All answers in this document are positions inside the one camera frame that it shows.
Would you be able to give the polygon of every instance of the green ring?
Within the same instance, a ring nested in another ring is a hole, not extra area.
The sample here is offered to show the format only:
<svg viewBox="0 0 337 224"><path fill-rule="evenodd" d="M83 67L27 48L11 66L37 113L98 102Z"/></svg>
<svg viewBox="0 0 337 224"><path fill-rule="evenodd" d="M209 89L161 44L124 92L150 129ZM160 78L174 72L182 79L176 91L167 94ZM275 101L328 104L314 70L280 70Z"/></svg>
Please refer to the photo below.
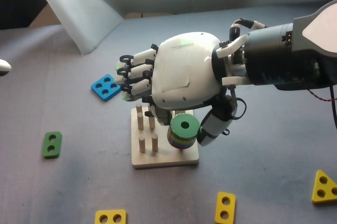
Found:
<svg viewBox="0 0 337 224"><path fill-rule="evenodd" d="M183 128L182 123L188 123L189 127ZM171 120L170 127L173 134L180 139L193 139L198 133L200 123L193 115L178 114Z"/></svg>

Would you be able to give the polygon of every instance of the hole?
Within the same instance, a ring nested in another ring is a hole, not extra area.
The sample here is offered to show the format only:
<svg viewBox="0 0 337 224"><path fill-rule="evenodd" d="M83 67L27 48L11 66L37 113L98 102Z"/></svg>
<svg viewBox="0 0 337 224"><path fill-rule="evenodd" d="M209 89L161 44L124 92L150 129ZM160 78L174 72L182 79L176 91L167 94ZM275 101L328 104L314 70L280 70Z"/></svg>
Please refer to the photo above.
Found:
<svg viewBox="0 0 337 224"><path fill-rule="evenodd" d="M320 182L325 185L328 182L328 179L326 177L320 177Z"/></svg>
<svg viewBox="0 0 337 224"><path fill-rule="evenodd" d="M55 141L55 139L56 139L55 135L50 135L49 136L49 141L53 142L53 141Z"/></svg>
<svg viewBox="0 0 337 224"><path fill-rule="evenodd" d="M317 191L317 195L318 195L319 197L321 197L321 198L324 198L324 197L325 197L325 191L323 191L323 190L318 190L318 191Z"/></svg>
<svg viewBox="0 0 337 224"><path fill-rule="evenodd" d="M231 200L228 197L223 197L222 198L222 204L224 205L229 205L231 203Z"/></svg>
<svg viewBox="0 0 337 224"><path fill-rule="evenodd" d="M114 218L112 218L114 223L119 223L122 220L122 216L120 215L115 215Z"/></svg>
<svg viewBox="0 0 337 224"><path fill-rule="evenodd" d="M100 223L106 223L106 222L107 222L107 216L106 215L100 216Z"/></svg>
<svg viewBox="0 0 337 224"><path fill-rule="evenodd" d="M228 219L228 217L229 217L227 211L222 211L222 212L220 213L220 216L221 216L221 218L224 219L224 220Z"/></svg>
<svg viewBox="0 0 337 224"><path fill-rule="evenodd" d="M186 121L183 121L183 122L181 123L181 127L187 129L187 128L190 127L190 124L189 124L188 122L186 122Z"/></svg>
<svg viewBox="0 0 337 224"><path fill-rule="evenodd" d="M47 151L49 153L53 153L55 151L55 147L53 145L50 145L48 148L47 148Z"/></svg>

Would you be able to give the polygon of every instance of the green rectangular block with holes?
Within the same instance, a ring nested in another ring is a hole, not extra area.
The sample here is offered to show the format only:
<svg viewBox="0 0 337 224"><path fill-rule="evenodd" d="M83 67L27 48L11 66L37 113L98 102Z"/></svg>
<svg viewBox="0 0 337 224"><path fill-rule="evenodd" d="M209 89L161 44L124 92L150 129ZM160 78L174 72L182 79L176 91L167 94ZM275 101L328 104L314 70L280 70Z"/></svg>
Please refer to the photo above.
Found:
<svg viewBox="0 0 337 224"><path fill-rule="evenodd" d="M48 132L44 136L42 155L45 159L57 158L60 155L61 132Z"/></svg>

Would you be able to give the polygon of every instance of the table surface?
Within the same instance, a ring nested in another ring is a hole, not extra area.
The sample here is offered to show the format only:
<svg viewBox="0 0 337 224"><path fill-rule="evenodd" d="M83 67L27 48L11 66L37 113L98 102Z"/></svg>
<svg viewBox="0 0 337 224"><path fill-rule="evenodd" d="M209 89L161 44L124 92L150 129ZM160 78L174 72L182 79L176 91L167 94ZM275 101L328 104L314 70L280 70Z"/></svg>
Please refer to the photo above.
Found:
<svg viewBox="0 0 337 224"><path fill-rule="evenodd" d="M135 170L130 110L118 94L102 102L90 85L124 54L185 32L228 38L242 17L267 26L314 13L277 6L130 19L82 56L62 26L0 32L0 223L87 223L100 209L125 209L133 223L214 223L216 195L235 194L236 224L336 223L337 206L315 207L315 173L337 181L331 104L307 91L238 87L245 116L200 147L198 166ZM327 89L317 94L329 97ZM195 111L201 120L209 108ZM63 134L58 159L44 160L44 134Z"/></svg>

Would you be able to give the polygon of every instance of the red wire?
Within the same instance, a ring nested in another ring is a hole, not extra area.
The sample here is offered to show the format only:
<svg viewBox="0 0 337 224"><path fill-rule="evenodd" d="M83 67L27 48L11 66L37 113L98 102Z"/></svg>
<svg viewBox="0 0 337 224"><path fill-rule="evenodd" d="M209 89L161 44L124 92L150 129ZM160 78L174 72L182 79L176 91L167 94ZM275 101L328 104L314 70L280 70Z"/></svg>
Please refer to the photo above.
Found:
<svg viewBox="0 0 337 224"><path fill-rule="evenodd" d="M322 100L322 101L332 102L332 101L334 101L334 100L337 100L337 98L336 98L336 99L323 99L323 98L317 96L316 94L314 94L314 93L313 93L312 91L310 91L309 89L308 89L308 91L309 91L313 96L315 96L317 99Z"/></svg>

